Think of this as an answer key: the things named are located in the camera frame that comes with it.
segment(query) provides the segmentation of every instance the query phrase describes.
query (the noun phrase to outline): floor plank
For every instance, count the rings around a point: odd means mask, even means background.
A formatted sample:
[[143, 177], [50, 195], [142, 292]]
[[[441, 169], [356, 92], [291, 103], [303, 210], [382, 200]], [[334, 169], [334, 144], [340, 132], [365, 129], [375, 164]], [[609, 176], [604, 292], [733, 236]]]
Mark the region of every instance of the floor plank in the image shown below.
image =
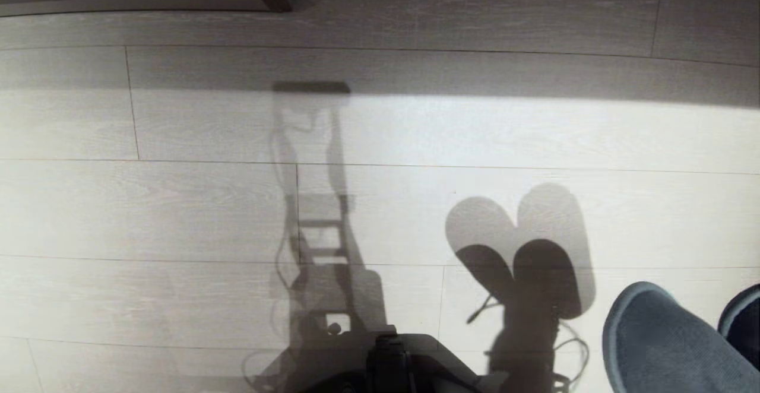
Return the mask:
[[335, 204], [310, 196], [347, 195], [367, 264], [457, 264], [454, 251], [473, 244], [510, 262], [549, 239], [576, 268], [760, 266], [760, 176], [412, 166], [345, 166], [344, 185], [335, 176], [299, 166], [301, 220], [335, 217]]
[[47, 391], [304, 391], [342, 372], [364, 369], [367, 350], [231, 350], [127, 347], [31, 341]]
[[295, 195], [292, 165], [0, 161], [0, 254], [273, 262]]
[[[489, 374], [489, 358], [482, 351], [459, 351], [457, 356], [467, 364], [472, 371], [484, 376], [476, 384], [481, 393], [499, 393], [501, 383], [506, 378], [505, 374]], [[572, 384], [571, 391], [595, 391], [599, 393], [613, 393], [607, 374], [604, 370], [604, 361], [600, 353], [592, 353], [588, 357], [588, 363], [581, 372], [584, 356], [576, 351], [558, 352], [554, 360], [554, 373], [574, 378], [580, 373], [577, 382]]]
[[653, 55], [760, 65], [760, 0], [660, 0]]
[[124, 47], [0, 52], [0, 159], [136, 158]]
[[[727, 108], [758, 106], [755, 68], [219, 47], [129, 59], [147, 160], [760, 172], [760, 111]], [[348, 90], [272, 91], [316, 82]]]
[[[620, 268], [576, 270], [578, 295], [581, 299], [591, 298], [582, 314], [563, 319], [584, 340], [592, 353], [601, 353], [601, 339], [604, 320], [615, 298], [628, 285], [638, 281], [649, 281], [660, 285], [673, 294], [681, 306], [717, 326], [720, 312], [730, 299], [760, 279], [760, 268]], [[592, 277], [582, 280], [581, 277]], [[565, 278], [556, 274], [553, 278]], [[594, 295], [583, 285], [596, 285]], [[486, 290], [464, 266], [446, 268], [441, 311], [440, 342], [451, 350], [484, 352], [491, 350], [494, 341], [509, 320], [504, 317], [504, 308], [497, 306], [486, 309], [467, 323], [467, 318], [483, 303], [489, 291]], [[570, 339], [572, 334], [565, 328], [559, 329], [557, 343]]]
[[43, 393], [24, 338], [0, 337], [0, 388], [7, 393]]
[[4, 18], [0, 47], [211, 45], [649, 55], [657, 0], [296, 0], [288, 14]]
[[293, 264], [0, 260], [4, 336], [281, 350], [293, 342], [334, 348], [299, 330], [313, 318], [334, 320], [344, 330], [344, 315], [370, 331], [388, 323], [429, 335], [439, 328], [442, 267], [352, 266], [353, 299], [347, 299], [334, 266], [302, 268], [283, 283], [278, 275], [298, 271]]

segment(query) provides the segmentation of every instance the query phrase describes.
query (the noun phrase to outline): black object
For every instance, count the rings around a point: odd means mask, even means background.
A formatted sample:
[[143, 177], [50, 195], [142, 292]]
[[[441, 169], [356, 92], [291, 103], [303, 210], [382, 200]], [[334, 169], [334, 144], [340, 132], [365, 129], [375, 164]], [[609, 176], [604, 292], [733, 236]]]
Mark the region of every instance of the black object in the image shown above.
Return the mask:
[[760, 370], [760, 284], [746, 288], [728, 303], [718, 323], [719, 333], [755, 369]]
[[415, 393], [411, 357], [401, 339], [380, 336], [367, 356], [367, 390], [370, 393]]
[[365, 371], [339, 374], [304, 393], [477, 393], [434, 358], [409, 352], [404, 337], [380, 334]]

